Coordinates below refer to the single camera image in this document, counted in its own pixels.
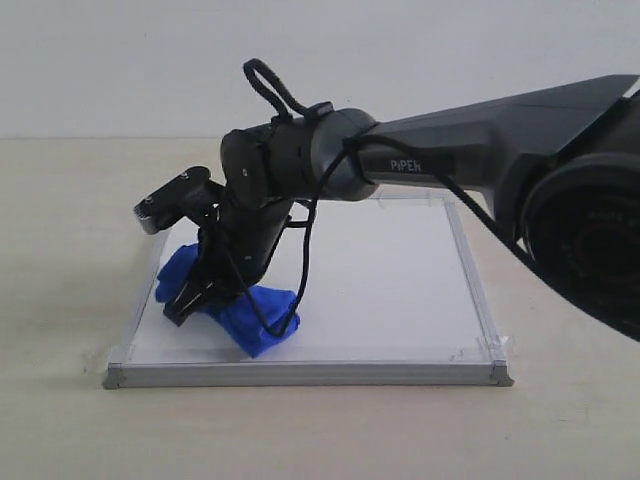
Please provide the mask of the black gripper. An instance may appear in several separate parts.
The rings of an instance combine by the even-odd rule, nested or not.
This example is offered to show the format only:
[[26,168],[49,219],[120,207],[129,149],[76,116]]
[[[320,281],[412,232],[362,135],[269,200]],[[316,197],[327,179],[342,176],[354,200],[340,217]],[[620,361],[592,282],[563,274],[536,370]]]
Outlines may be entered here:
[[165,303],[163,315],[175,326],[207,309],[216,300],[232,300],[265,275],[293,207],[275,200],[250,208],[224,197],[196,217],[198,257],[196,280],[188,280]]

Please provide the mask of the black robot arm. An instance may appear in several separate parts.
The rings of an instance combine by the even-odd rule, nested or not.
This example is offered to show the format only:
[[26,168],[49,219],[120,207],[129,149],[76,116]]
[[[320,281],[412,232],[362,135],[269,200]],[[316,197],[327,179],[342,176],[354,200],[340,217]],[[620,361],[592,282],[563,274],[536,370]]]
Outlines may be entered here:
[[639,92],[611,74],[381,122],[356,108],[282,111],[221,140],[223,187],[183,186],[195,264],[164,308],[181,324],[260,280],[303,203],[382,185],[443,187],[563,299],[639,336]]

